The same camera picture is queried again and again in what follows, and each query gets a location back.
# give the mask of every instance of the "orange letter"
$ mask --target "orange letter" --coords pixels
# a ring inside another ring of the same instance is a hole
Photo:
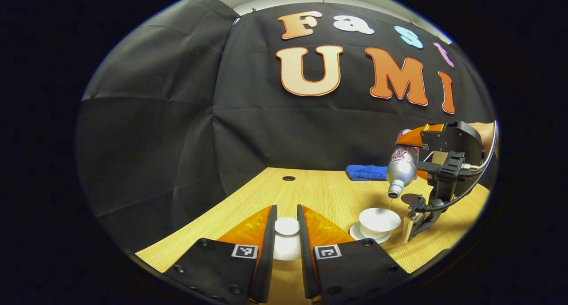
[[[390,99],[392,97],[392,91],[388,85],[390,81],[399,100],[402,100],[409,85],[410,92],[406,95],[406,99],[410,103],[428,105],[422,78],[424,68],[422,63],[413,58],[406,58],[399,70],[398,65],[387,51],[380,48],[366,48],[365,52],[373,58],[375,65],[375,86],[369,90],[372,96]]]
[[[302,57],[308,54],[306,48],[285,48],[276,52],[280,58],[280,80],[288,92],[300,96],[318,96],[333,91],[339,85],[339,54],[341,46],[318,46],[316,52],[323,56],[323,79],[310,82],[304,78]]]
[[[296,14],[290,14],[289,16],[280,16],[278,20],[284,23],[284,29],[286,32],[282,34],[284,40],[298,38],[300,36],[308,36],[314,32],[311,28],[305,28],[304,24],[308,24],[312,28],[318,25],[318,21],[313,18],[321,17],[321,13],[318,11],[301,12]]]
[[[444,87],[442,109],[446,113],[454,114],[456,113],[456,108],[454,107],[454,95],[452,93],[452,78],[442,71],[438,71],[438,76],[442,79],[442,86]]]

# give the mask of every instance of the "silver bottle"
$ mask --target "silver bottle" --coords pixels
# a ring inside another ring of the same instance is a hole
[[[403,130],[398,133],[396,141],[409,131],[410,130]],[[390,184],[387,195],[390,198],[398,198],[402,193],[402,189],[414,180],[417,162],[417,147],[395,145],[389,166],[387,167],[387,182]]]

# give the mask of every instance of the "table surface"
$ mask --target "table surface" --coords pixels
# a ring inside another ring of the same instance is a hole
[[[282,180],[294,176],[296,180]],[[166,271],[199,238],[216,240],[262,208],[276,204],[278,218],[296,218],[298,204],[302,204],[331,220],[346,232],[359,221],[359,214],[372,207],[388,208],[386,181],[351,181],[345,171],[314,171],[277,169],[268,167],[231,196],[205,212],[174,234],[136,253],[142,260],[160,272]],[[418,178],[404,188],[403,194],[422,194],[426,198],[432,190]],[[472,192],[442,214],[428,230],[404,244],[402,222],[392,236],[381,244],[387,253],[407,272],[424,265],[442,249],[451,248],[475,223],[489,191],[477,184]],[[408,205],[399,198],[391,210],[401,218]],[[268,304],[305,304],[301,260],[274,260]]]

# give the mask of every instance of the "black fabric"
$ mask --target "black fabric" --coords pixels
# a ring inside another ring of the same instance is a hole
[[[226,197],[211,105],[238,15],[218,0],[183,0],[105,58],[83,97],[76,156],[93,212],[138,251]]]
[[[284,26],[278,17],[311,10],[323,14],[314,34],[280,38]],[[333,16],[341,14],[364,19],[375,34],[335,28]],[[87,87],[77,125],[79,176],[94,213],[124,248],[154,244],[266,167],[385,166],[402,129],[495,119],[471,64],[432,34],[393,16],[317,3],[260,10],[233,25],[237,16],[218,0],[183,0],[124,38]],[[406,44],[395,25],[418,34],[424,48]],[[434,42],[447,50],[455,68]],[[317,81],[323,62],[315,48],[321,45],[343,47],[337,89],[318,97],[286,91],[276,52],[308,48],[304,77]],[[386,50],[399,66],[406,57],[424,64],[429,104],[371,96],[375,71],[365,48]],[[442,110],[438,71],[452,78],[454,115]],[[484,178],[493,179],[488,173]]]

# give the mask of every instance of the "blue cloth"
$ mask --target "blue cloth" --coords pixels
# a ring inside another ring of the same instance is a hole
[[[350,180],[386,180],[387,167],[375,165],[348,165],[345,169]]]

